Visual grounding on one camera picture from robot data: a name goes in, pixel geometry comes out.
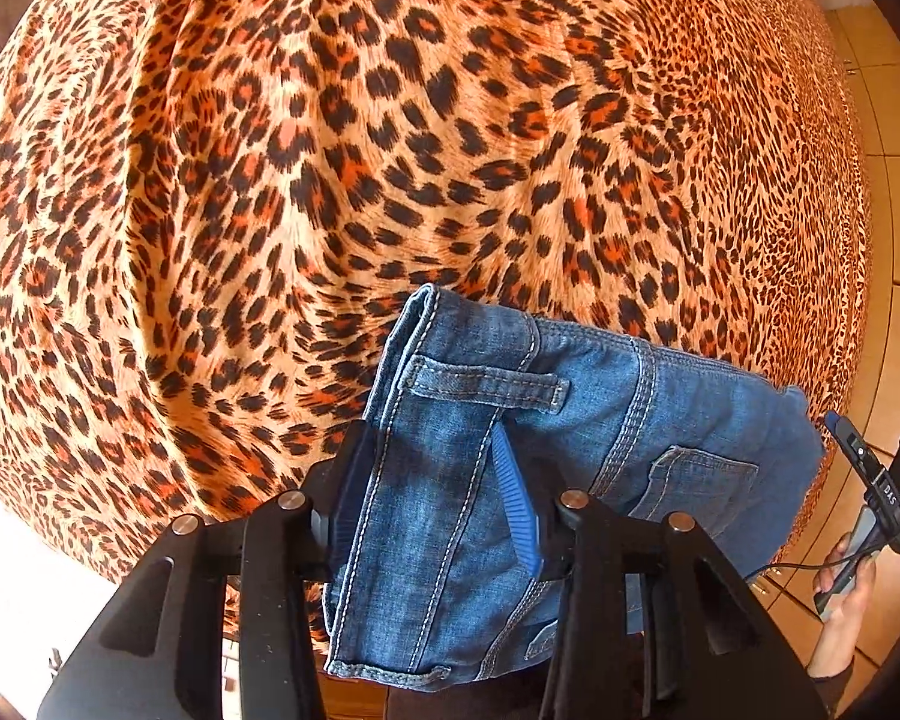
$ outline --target white stitching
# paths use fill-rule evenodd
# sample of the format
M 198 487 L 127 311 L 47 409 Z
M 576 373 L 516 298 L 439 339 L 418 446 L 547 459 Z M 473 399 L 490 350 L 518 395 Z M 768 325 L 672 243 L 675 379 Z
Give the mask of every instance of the white stitching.
M 674 466 L 677 464 L 677 460 L 683 455 L 683 452 L 679 452 L 674 459 L 670 461 L 669 466 L 667 466 L 667 473 L 663 477 L 663 490 L 660 490 L 660 498 L 656 500 L 656 503 L 653 504 L 653 509 L 650 509 L 645 519 L 653 519 L 653 515 L 656 514 L 656 510 L 660 507 L 660 504 L 663 502 L 663 499 L 667 497 L 667 487 L 670 483 L 670 472 L 674 469 Z
M 629 352 L 634 353 L 636 355 L 636 362 L 639 365 L 639 372 L 637 372 L 637 382 L 636 389 L 634 390 L 634 398 L 631 400 L 631 405 L 626 409 L 626 415 L 624 417 L 624 422 L 620 426 L 620 435 L 617 436 L 615 442 L 610 447 L 610 451 L 607 452 L 607 456 L 605 456 L 604 461 L 600 465 L 600 470 L 597 471 L 597 477 L 593 480 L 593 484 L 590 485 L 590 493 L 597 497 L 603 497 L 606 495 L 613 483 L 616 481 L 617 476 L 620 475 L 620 471 L 623 470 L 624 461 L 626 461 L 626 457 L 629 456 L 631 450 L 634 448 L 634 442 L 636 442 L 636 438 L 634 437 L 631 440 L 631 436 L 634 435 L 634 420 L 636 420 L 636 415 L 638 411 L 635 409 L 639 404 L 643 401 L 644 391 L 646 390 L 646 365 L 644 355 L 640 353 L 640 344 L 637 343 L 636 338 L 626 337 L 626 340 L 629 342 Z M 653 357 L 650 356 L 650 361 L 654 362 Z M 653 380 L 655 380 L 656 376 L 656 365 L 652 366 L 652 379 L 650 382 L 653 386 Z M 648 408 L 650 408 L 650 401 L 648 400 L 646 405 L 643 407 L 644 415 L 640 419 L 640 424 L 643 424 L 644 419 L 646 419 L 646 413 Z M 607 463 L 615 464 L 616 467 L 607 466 Z M 610 480 L 607 480 L 605 477 L 610 475 L 610 471 L 613 472 L 613 477 Z
M 493 429 L 493 425 L 497 418 L 499 418 L 499 415 L 500 409 L 495 410 L 490 420 L 490 424 L 487 425 L 487 432 L 484 434 L 484 439 L 480 442 L 480 452 L 477 455 L 477 463 L 473 466 L 473 473 L 470 474 L 470 482 L 466 489 L 466 498 L 463 499 L 460 513 L 457 515 L 457 522 L 454 524 L 453 533 L 450 535 L 450 541 L 447 542 L 446 551 L 443 553 L 443 560 L 440 561 L 440 568 L 439 571 L 437 571 L 437 585 L 434 587 L 434 591 L 430 596 L 430 603 L 427 604 L 427 613 L 424 615 L 423 625 L 420 626 L 420 635 L 416 638 L 416 646 L 413 647 L 413 654 L 410 656 L 410 670 L 412 671 L 416 668 L 416 657 L 419 654 L 420 647 L 423 645 L 423 635 L 429 627 L 431 614 L 434 612 L 434 606 L 437 603 L 437 594 L 439 594 L 441 584 L 440 578 L 443 576 L 444 570 L 448 567 L 447 562 L 450 560 L 450 553 L 453 551 L 454 542 L 457 540 L 457 534 L 460 532 L 461 525 L 463 525 L 464 515 L 467 514 L 470 497 L 474 490 L 474 483 L 477 481 L 477 471 L 481 468 L 480 458 L 482 458 L 485 451 L 487 451 L 487 439 L 490 438 L 490 431 Z
M 538 319 L 538 321 L 540 324 L 551 325 L 554 334 L 557 336 L 585 336 L 589 341 L 599 343 L 600 346 L 621 346 L 623 343 L 626 343 L 626 341 L 630 341 L 634 338 L 633 336 L 628 336 L 624 333 L 614 333 L 612 330 L 601 330 L 597 327 L 561 322 L 558 319 L 543 319 L 542 317 L 541 319 Z M 673 358 L 674 360 L 679 361 L 679 365 L 691 365 L 692 367 L 703 368 L 704 370 L 716 370 L 717 373 L 725 373 L 728 376 L 736 378 L 759 381 L 776 389 L 776 387 L 773 386 L 773 382 L 763 374 L 741 368 L 734 362 L 715 360 L 712 357 L 703 357 L 692 352 L 685 352 L 682 349 L 674 349 L 669 346 L 657 346 L 656 350 L 662 357 Z
M 506 408 L 506 404 L 508 403 L 533 403 L 538 406 L 541 410 L 545 412 L 549 412 L 551 409 L 557 408 L 557 404 L 554 403 L 556 400 L 556 396 L 546 397 L 544 395 L 514 395 L 507 394 L 506 392 L 494 392 L 492 389 L 437 389 L 435 386 L 421 386 L 417 384 L 410 388 L 410 391 L 414 395 L 419 395 L 420 397 L 432 397 L 434 400 L 440 400 L 438 395 L 456 395 L 458 397 L 472 397 L 476 398 L 477 396 L 481 396 L 487 400 L 493 400 L 497 402 L 488 403 L 490 406 L 501 406 Z
M 642 418 L 640 418 L 640 424 L 637 425 L 637 428 L 634 431 L 634 445 L 639 439 L 641 431 L 643 431 L 643 426 L 647 422 L 647 416 L 650 414 L 650 408 L 653 408 L 653 395 L 656 393 L 656 360 L 653 360 L 653 349 L 650 350 L 650 354 L 648 356 L 650 357 L 650 360 L 653 361 L 653 365 L 650 366 L 650 395 L 648 395 L 647 397 L 647 405 L 643 410 Z M 610 479 L 610 483 L 607 484 L 607 493 L 610 492 L 610 488 L 613 487 L 613 483 L 617 481 L 617 477 L 620 476 L 620 472 L 624 469 L 624 466 L 626 465 L 626 458 L 629 456 L 629 453 L 634 451 L 634 445 L 631 445 L 631 447 L 626 450 L 626 455 L 621 459 L 619 466 L 617 466 L 617 469 L 613 474 L 613 478 Z
M 418 351 L 420 346 L 423 344 L 423 341 L 425 340 L 425 338 L 427 338 L 427 335 L 430 333 L 430 328 L 434 323 L 434 318 L 437 317 L 437 308 L 439 308 L 439 303 L 440 303 L 440 290 L 435 290 L 434 294 L 436 295 L 436 299 L 434 300 L 434 307 L 430 312 L 430 318 L 427 320 L 427 326 L 423 328 L 423 333 L 420 335 L 420 338 L 416 342 L 416 345 L 413 347 L 413 354 L 415 354 L 416 351 Z M 389 447 L 389 440 L 391 439 L 391 432 L 392 432 L 392 429 L 394 429 L 394 420 L 396 419 L 396 413 L 400 408 L 400 401 L 402 400 L 402 398 L 403 398 L 403 391 L 401 389 L 396 396 L 396 402 L 394 403 L 394 408 L 391 411 L 389 420 L 386 422 L 386 432 L 384 433 L 384 435 L 385 435 L 384 446 L 383 446 L 383 450 L 380 453 L 380 466 L 378 467 L 378 469 L 376 469 L 377 472 L 373 479 L 373 488 L 370 490 L 370 502 L 367 503 L 367 512 L 369 512 L 370 507 L 373 506 L 373 500 L 376 497 L 377 488 L 380 487 L 380 478 L 383 476 L 383 472 L 384 472 L 384 459 L 386 459 L 386 449 Z M 343 610 L 340 613 L 340 619 L 338 620 L 338 623 L 334 626 L 334 628 L 341 633 L 343 632 L 343 627 L 346 625 L 346 613 L 350 607 L 350 596 L 351 596 L 352 590 L 353 590 L 353 581 L 352 580 L 353 580 L 353 576 L 356 574 L 357 561 L 360 560 L 360 552 L 362 550 L 362 546 L 364 545 L 364 536 L 365 536 L 365 533 L 367 532 L 367 526 L 369 523 L 370 523 L 370 517 L 366 517 L 364 519 L 364 522 L 362 522 L 362 527 L 360 528 L 360 536 L 357 539 L 357 548 L 353 554 L 352 565 L 354 567 L 354 570 L 350 572 L 350 576 L 347 578 L 346 600 L 344 600 L 344 602 L 343 602 Z M 341 640 L 341 637 L 339 635 L 337 636 L 337 640 L 338 641 Z M 331 659 L 333 658 L 333 655 L 334 655 L 334 653 L 329 654 Z
M 527 324 L 530 325 L 533 322 L 533 319 L 528 317 L 526 314 L 522 314 Z M 536 354 L 536 325 L 530 325 L 528 327 L 528 335 L 530 336 L 530 344 L 527 349 L 527 354 L 524 355 L 523 360 L 520 361 L 519 370 L 523 370 L 523 368 L 533 360 L 533 356 Z M 487 432 L 484 434 L 484 439 L 480 442 L 480 454 L 477 456 L 477 464 L 474 466 L 473 474 L 470 476 L 470 482 L 466 490 L 466 498 L 463 499 L 463 507 L 461 508 L 460 514 L 457 516 L 457 523 L 454 526 L 454 531 L 450 536 L 450 541 L 447 542 L 446 552 L 443 554 L 443 560 L 440 563 L 440 570 L 437 572 L 437 584 L 434 586 L 433 595 L 430 596 L 430 603 L 427 605 L 427 614 L 423 620 L 423 626 L 420 628 L 420 635 L 416 640 L 416 646 L 413 648 L 413 656 L 410 657 L 410 669 L 414 669 L 416 667 L 416 657 L 420 651 L 420 648 L 423 646 L 423 635 L 427 632 L 429 625 L 433 622 L 433 614 L 436 612 L 436 603 L 437 603 L 437 594 L 439 593 L 439 589 L 442 586 L 442 581 L 444 579 L 444 570 L 448 570 L 448 560 L 450 559 L 450 552 L 453 549 L 454 543 L 457 540 L 457 534 L 460 531 L 461 525 L 463 525 L 464 515 L 467 513 L 467 509 L 470 503 L 470 497 L 473 493 L 474 483 L 477 479 L 477 471 L 480 469 L 480 458 L 485 456 L 485 451 L 487 451 L 487 440 L 490 438 L 490 431 L 493 429 L 493 425 L 496 423 L 497 419 L 500 418 L 502 409 L 498 408 L 494 411 L 492 417 L 490 418 L 490 424 L 487 425 Z
M 559 387 L 557 384 L 535 384 L 534 382 L 521 382 L 514 380 L 506 380 L 495 378 L 493 376 L 480 377 L 474 376 L 475 379 L 481 379 L 487 383 L 489 382 L 499 382 L 500 384 L 508 384 L 508 385 L 519 385 L 521 389 L 524 391 L 526 389 L 544 389 L 545 391 L 552 392 Z M 540 400 L 550 402 L 553 400 L 552 394 L 547 395 L 507 395 L 506 391 L 501 392 L 499 389 L 481 389 L 480 384 L 472 384 L 472 385 L 461 385 L 456 389 L 442 389 L 437 385 L 433 384 L 420 384 L 419 379 L 414 381 L 413 384 L 407 386 L 405 389 L 410 389 L 414 394 L 420 394 L 420 392 L 436 392 L 441 395 L 453 395 L 457 392 L 461 395 L 479 395 L 479 394 L 487 394 L 487 395 L 496 395 L 498 397 L 512 397 L 514 400 Z
M 413 365 L 415 366 L 414 374 L 418 374 L 420 368 L 426 367 L 428 373 L 432 373 L 434 376 L 456 376 L 461 379 L 488 379 L 490 381 L 495 382 L 503 382 L 504 384 L 530 384 L 533 386 L 546 386 L 546 388 L 550 388 L 551 386 L 557 386 L 560 383 L 560 378 L 555 373 L 527 373 L 525 370 L 508 370 L 504 373 L 490 373 L 485 370 L 466 370 L 456 372 L 455 370 L 443 370 L 444 365 L 446 367 L 451 367 L 451 362 L 439 362 L 437 360 L 429 360 L 423 355 L 419 355 L 414 361 Z M 520 381 L 520 377 L 513 374 L 522 374 L 523 376 L 533 376 L 535 381 Z
M 445 680 L 450 676 L 451 671 L 452 669 L 449 666 L 434 666 L 426 674 L 401 674 L 384 668 L 377 668 L 376 666 L 343 664 L 341 661 L 327 666 L 327 673 L 334 677 L 372 680 L 372 682 L 399 686 L 399 688 L 405 688 L 407 685 L 432 685 L 434 682 Z
M 490 645 L 490 649 L 487 650 L 487 654 L 484 656 L 484 660 L 480 664 L 480 671 L 477 673 L 478 680 L 485 680 L 488 674 L 492 674 L 493 669 L 497 667 L 497 656 L 500 655 L 500 649 L 503 647 L 504 641 L 509 636 L 514 627 L 520 620 L 524 618 L 524 615 L 527 613 L 528 608 L 533 608 L 536 602 L 540 599 L 540 596 L 543 594 L 543 591 L 547 589 L 551 584 L 554 584 L 552 581 L 537 581 L 536 579 L 530 580 L 530 584 L 528 584 L 527 589 L 524 590 L 523 597 L 520 599 L 520 602 L 516 605 L 514 611 L 511 612 L 508 618 L 506 618 L 506 623 L 504 624 L 503 630 L 497 634 L 497 637 L 493 640 L 493 643 Z
M 566 384 L 564 382 L 560 382 L 557 386 L 554 387 L 554 396 L 550 399 L 550 405 L 552 408 L 557 408 L 557 400 L 561 399 L 566 393 Z
M 403 379 L 403 389 L 413 389 L 416 386 L 416 380 L 420 375 L 421 367 L 423 367 L 423 360 L 420 360 L 419 357 L 410 358 L 410 362 L 407 365 L 407 372 L 401 377 Z
M 547 631 L 547 635 L 543 638 L 543 640 L 540 640 L 539 636 L 543 633 L 543 631 Z M 540 631 L 540 634 L 537 634 L 538 638 L 530 642 L 530 644 L 527 646 L 527 651 L 523 656 L 524 661 L 531 661 L 540 653 L 546 652 L 554 646 L 554 639 L 557 638 L 557 626 L 554 623 L 548 623 L 547 625 L 543 626 L 543 630 Z

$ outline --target tiled floor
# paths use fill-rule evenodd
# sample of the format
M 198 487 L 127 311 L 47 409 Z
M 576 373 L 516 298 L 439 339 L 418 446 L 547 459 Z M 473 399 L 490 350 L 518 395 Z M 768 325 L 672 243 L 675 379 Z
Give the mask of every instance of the tiled floor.
M 872 253 L 868 328 L 863 359 L 848 415 L 888 464 L 900 436 L 900 43 L 873 5 L 851 5 L 826 13 L 848 85 L 857 105 L 871 182 Z M 863 485 L 837 460 L 811 526 L 794 560 L 819 563 L 850 531 L 863 503 Z M 864 688 L 900 634 L 900 555 L 885 550 L 877 586 L 858 641 L 854 678 L 844 706 Z M 764 580 L 758 595 L 770 605 L 802 659 L 813 650 L 820 621 L 813 614 L 812 571 L 773 572 L 786 589 Z

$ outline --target hand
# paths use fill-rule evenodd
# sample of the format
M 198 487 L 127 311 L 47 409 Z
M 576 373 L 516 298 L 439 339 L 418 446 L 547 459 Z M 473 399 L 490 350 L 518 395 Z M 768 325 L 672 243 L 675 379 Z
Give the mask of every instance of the hand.
M 824 562 L 840 560 L 847 553 L 850 545 L 850 533 L 844 533 L 840 541 L 826 556 Z M 833 568 L 822 568 L 814 577 L 814 592 L 826 592 L 833 587 L 842 565 Z M 853 661 L 853 653 L 860 637 L 860 629 L 864 623 L 864 613 L 874 595 L 876 584 L 876 556 L 864 557 L 857 566 L 854 588 L 842 598 L 830 601 L 831 613 L 823 623 L 823 630 L 817 640 L 816 649 L 807 665 L 807 673 L 817 679 L 836 677 Z

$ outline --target black cable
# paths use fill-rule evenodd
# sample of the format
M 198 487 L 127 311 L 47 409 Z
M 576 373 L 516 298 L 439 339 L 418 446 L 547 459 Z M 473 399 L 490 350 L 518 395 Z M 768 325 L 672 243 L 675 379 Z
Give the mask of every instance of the black cable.
M 848 560 L 853 560 L 855 557 L 863 557 L 864 555 L 871 555 L 874 552 L 879 552 L 883 549 L 887 544 L 890 543 L 888 539 L 884 539 L 882 544 L 871 544 L 869 547 L 864 547 L 863 549 L 858 549 L 856 552 L 850 555 L 844 555 L 840 558 L 840 560 L 831 560 L 830 562 L 823 562 L 819 565 L 810 565 L 810 563 L 802 563 L 802 562 L 769 562 L 766 565 L 761 565 L 756 571 L 751 571 L 748 575 L 744 577 L 744 581 L 749 584 L 751 579 L 754 579 L 758 574 L 762 574 L 764 571 L 767 571 L 770 568 L 795 568 L 796 570 L 807 569 L 810 571 L 820 571 L 823 568 L 833 568 L 836 565 L 840 565 L 841 563 L 845 563 Z

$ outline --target metal screw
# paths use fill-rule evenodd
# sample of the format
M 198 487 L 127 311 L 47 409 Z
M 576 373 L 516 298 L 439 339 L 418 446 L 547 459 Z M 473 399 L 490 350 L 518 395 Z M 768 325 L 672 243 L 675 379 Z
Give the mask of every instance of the metal screw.
M 696 528 L 697 521 L 687 512 L 674 512 L 667 517 L 667 524 L 678 533 L 690 533 L 693 528 Z
M 293 512 L 294 509 L 299 509 L 306 502 L 307 496 L 300 493 L 300 490 L 291 490 L 289 493 L 283 493 L 283 495 L 276 499 L 277 506 L 281 509 L 285 509 L 287 512 Z
M 582 509 L 590 502 L 590 496 L 583 490 L 564 490 L 560 494 L 560 502 L 567 509 Z
M 173 532 L 178 536 L 186 536 L 188 533 L 196 531 L 197 525 L 199 524 L 200 521 L 195 514 L 184 514 L 183 517 L 175 519 L 173 525 L 170 525 L 170 528 L 172 528 Z

